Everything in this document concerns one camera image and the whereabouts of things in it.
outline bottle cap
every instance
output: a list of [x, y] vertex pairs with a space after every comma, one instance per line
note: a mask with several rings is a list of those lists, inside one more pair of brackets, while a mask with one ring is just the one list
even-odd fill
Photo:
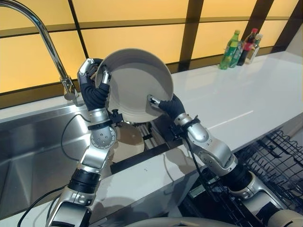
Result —
[[260, 34], [260, 33], [258, 33], [258, 34], [256, 35], [256, 39], [262, 39], [262, 37], [263, 37], [263, 35]]

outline black cable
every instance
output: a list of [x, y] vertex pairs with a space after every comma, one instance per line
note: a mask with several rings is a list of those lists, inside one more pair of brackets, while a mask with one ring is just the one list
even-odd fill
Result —
[[78, 116], [78, 115], [81, 116], [82, 119], [85, 120], [86, 122], [90, 122], [90, 121], [87, 120], [85, 117], [83, 117], [80, 113], [78, 113], [78, 114], [76, 114], [75, 116], [73, 116], [73, 117], [67, 122], [66, 126], [65, 126], [64, 129], [63, 129], [62, 135], [61, 135], [61, 150], [62, 150], [62, 153], [63, 153], [67, 158], [69, 158], [69, 159], [71, 159], [71, 160], [74, 160], [74, 161], [79, 161], [79, 160], [76, 159], [76, 158], [73, 158], [73, 157], [69, 156], [69, 155], [65, 152], [65, 150], [64, 150], [64, 148], [63, 148], [63, 136], [64, 136], [64, 133], [65, 133], [65, 131], [66, 131], [66, 129], [67, 129], [67, 126], [68, 126], [68, 125], [71, 123], [71, 121], [72, 121], [76, 116]]
[[187, 137], [184, 137], [184, 139], [185, 139], [185, 141], [186, 141], [186, 143], [187, 143], [187, 145], [188, 145], [188, 148], [189, 148], [189, 151], [190, 151], [190, 153], [191, 153], [191, 156], [193, 157], [193, 161], [194, 161], [194, 163], [195, 163], [197, 172], [199, 173], [199, 176], [202, 178], [201, 170], [200, 170], [200, 168], [199, 168], [199, 166], [198, 166], [196, 157], [195, 157], [194, 152], [193, 152], [193, 149], [192, 149], [192, 147], [191, 147], [191, 145], [190, 145], [190, 143], [189, 143], [189, 141], [188, 141], [188, 138], [187, 138]]
[[195, 163], [197, 172], [198, 172], [198, 174], [199, 174], [199, 177], [198, 177], [199, 182], [200, 182], [200, 183], [202, 184], [202, 186], [205, 188], [205, 190], [206, 190], [206, 192], [208, 193], [208, 195], [211, 196], [211, 198], [213, 198], [213, 200], [214, 200], [215, 202], [218, 202], [217, 198], [215, 197], [215, 195], [213, 194], [213, 192], [212, 192], [211, 189], [209, 188], [207, 182], [205, 182], [205, 180], [204, 180], [204, 178], [203, 178], [203, 175], [202, 175], [201, 170], [200, 170], [200, 168], [199, 168], [199, 166], [198, 166], [196, 157], [195, 157], [195, 155], [194, 155], [193, 149], [192, 149], [192, 147], [191, 147], [191, 145], [190, 145], [190, 143], [189, 143], [189, 141], [188, 141], [188, 138], [187, 138], [186, 136], [184, 136], [183, 138], [185, 139], [185, 141], [186, 141], [186, 143], [187, 143], [187, 145], [188, 145], [188, 149], [189, 149], [189, 151], [190, 151], [190, 154], [191, 154], [191, 156], [193, 157], [193, 161], [194, 161], [194, 163]]
[[61, 194], [57, 195], [54, 200], [52, 201], [49, 209], [48, 209], [48, 212], [47, 212], [47, 215], [46, 215], [46, 220], [48, 220], [50, 214], [51, 214], [51, 210], [52, 210], [52, 207], [53, 207], [53, 204], [56, 202], [56, 200], [61, 196]]
[[48, 196], [49, 194], [52, 194], [54, 192], [57, 192], [57, 191], [60, 191], [62, 190], [63, 188], [65, 188], [66, 185], [60, 187], [60, 188], [57, 188], [57, 189], [54, 189], [48, 193], [45, 193], [43, 196], [41, 196], [40, 198], [38, 198], [35, 202], [32, 203], [32, 205], [30, 205], [28, 207], [28, 209], [25, 211], [25, 213], [22, 215], [22, 217], [20, 218], [18, 224], [17, 224], [17, 227], [21, 227], [21, 222], [23, 221], [23, 219], [25, 218], [25, 216], [29, 213], [29, 211], [42, 199], [44, 199], [46, 196]]

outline faucet spout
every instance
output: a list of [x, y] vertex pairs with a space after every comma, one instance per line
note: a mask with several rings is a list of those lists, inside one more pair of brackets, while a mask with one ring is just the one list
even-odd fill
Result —
[[30, 19], [36, 28], [38, 29], [46, 47], [51, 55], [51, 58], [53, 62], [56, 65], [56, 68], [60, 74], [60, 81], [64, 86], [65, 92], [64, 92], [64, 97], [66, 100], [70, 101], [75, 101], [78, 93], [77, 90], [71, 80], [71, 78], [67, 75], [62, 62], [59, 58], [59, 55], [55, 49], [55, 46], [53, 45], [52, 39], [48, 34], [48, 31], [46, 30], [45, 25], [41, 21], [41, 19], [33, 12], [31, 11], [28, 7], [25, 5], [21, 4], [20, 2], [17, 2], [15, 0], [0, 0], [0, 7], [8, 7], [11, 9], [14, 9], [20, 13], [22, 13], [24, 16], [26, 16], [28, 19]]

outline black wire rack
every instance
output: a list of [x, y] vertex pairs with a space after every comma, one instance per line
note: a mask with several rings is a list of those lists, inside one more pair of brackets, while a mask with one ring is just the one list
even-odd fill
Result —
[[[252, 171], [291, 210], [303, 214], [303, 147], [278, 130], [236, 153], [240, 163]], [[206, 189], [222, 204], [233, 224], [256, 227], [261, 224], [233, 197], [218, 177], [205, 169]]]
[[274, 131], [239, 151], [252, 171], [291, 210], [303, 214], [303, 147]]

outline soda bottle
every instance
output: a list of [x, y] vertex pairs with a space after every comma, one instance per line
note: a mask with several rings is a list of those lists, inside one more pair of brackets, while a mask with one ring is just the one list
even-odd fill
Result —
[[239, 33], [240, 30], [235, 30], [234, 35], [230, 39], [230, 41], [227, 43], [223, 58], [220, 62], [219, 68], [222, 70], [225, 70], [229, 67], [232, 57], [236, 52], [238, 41], [239, 41]]
[[258, 31], [257, 28], [253, 28], [252, 31], [251, 31], [251, 34], [246, 37], [246, 39], [244, 41], [243, 51], [242, 51], [242, 54], [241, 54], [241, 56], [238, 60], [237, 65], [243, 65], [244, 64], [248, 52], [252, 49], [252, 46], [254, 45], [257, 31]]

